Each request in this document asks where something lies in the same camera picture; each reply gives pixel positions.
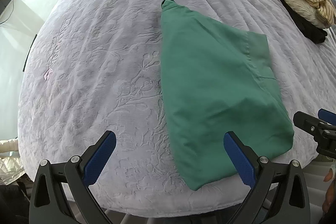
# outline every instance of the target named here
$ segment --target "metal screw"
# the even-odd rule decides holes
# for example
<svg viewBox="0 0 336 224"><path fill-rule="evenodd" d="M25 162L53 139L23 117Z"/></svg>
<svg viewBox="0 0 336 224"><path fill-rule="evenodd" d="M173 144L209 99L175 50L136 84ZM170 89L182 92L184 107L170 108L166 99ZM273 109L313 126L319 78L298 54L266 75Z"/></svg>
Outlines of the metal screw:
<svg viewBox="0 0 336 224"><path fill-rule="evenodd" d="M47 160L42 160L42 161L40 162L40 165L41 165L41 166L45 166L45 165L47 165L47 163L48 163Z"/></svg>
<svg viewBox="0 0 336 224"><path fill-rule="evenodd" d="M268 158L262 156L262 157L260 157L260 162L266 164L266 163L268 163Z"/></svg>
<svg viewBox="0 0 336 224"><path fill-rule="evenodd" d="M297 161L297 160L293 160L292 161L292 164L296 167L299 167L300 166L300 163Z"/></svg>
<svg viewBox="0 0 336 224"><path fill-rule="evenodd" d="M75 162L78 162L79 161L79 157L78 156L73 156L71 158L71 162L75 163Z"/></svg>

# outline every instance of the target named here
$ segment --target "green garment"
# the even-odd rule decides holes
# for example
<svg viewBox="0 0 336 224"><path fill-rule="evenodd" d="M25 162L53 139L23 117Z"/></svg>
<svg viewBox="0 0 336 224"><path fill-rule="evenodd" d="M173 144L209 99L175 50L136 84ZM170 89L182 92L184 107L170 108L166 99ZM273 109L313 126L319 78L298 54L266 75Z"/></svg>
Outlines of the green garment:
<svg viewBox="0 0 336 224"><path fill-rule="evenodd" d="M161 86L170 147L192 190L236 173L223 147L234 131L273 159L293 126L270 68L266 35L242 31L173 0L162 2Z"/></svg>

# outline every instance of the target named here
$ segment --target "human hand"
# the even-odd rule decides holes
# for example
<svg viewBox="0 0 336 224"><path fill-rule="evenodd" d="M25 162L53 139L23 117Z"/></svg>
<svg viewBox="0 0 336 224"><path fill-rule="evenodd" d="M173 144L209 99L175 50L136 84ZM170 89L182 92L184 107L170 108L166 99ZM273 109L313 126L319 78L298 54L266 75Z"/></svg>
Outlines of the human hand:
<svg viewBox="0 0 336 224"><path fill-rule="evenodd" d="M324 178L324 182L330 181L333 178L333 171L331 169L329 169L328 174L325 176ZM333 180L332 183L330 184L326 194L325 194L325 201L322 205L322 210L323 212L327 213L331 203L334 201L335 199L335 194L334 194L334 187L335 187L335 181Z"/></svg>

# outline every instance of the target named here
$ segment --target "blue gripper pad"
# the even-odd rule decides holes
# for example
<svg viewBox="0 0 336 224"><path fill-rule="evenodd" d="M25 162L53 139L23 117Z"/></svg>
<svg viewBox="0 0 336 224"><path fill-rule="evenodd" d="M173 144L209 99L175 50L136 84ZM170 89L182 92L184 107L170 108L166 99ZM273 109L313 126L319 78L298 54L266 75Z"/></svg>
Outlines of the blue gripper pad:
<svg viewBox="0 0 336 224"><path fill-rule="evenodd" d="M86 187L95 184L117 144L116 135L110 131L84 168L83 184Z"/></svg>
<svg viewBox="0 0 336 224"><path fill-rule="evenodd" d="M319 119L336 126L336 114L321 108L318 112Z"/></svg>
<svg viewBox="0 0 336 224"><path fill-rule="evenodd" d="M224 135L223 142L225 151L235 166L241 180L245 185L253 188L254 184L256 183L256 176L253 165L229 133Z"/></svg>

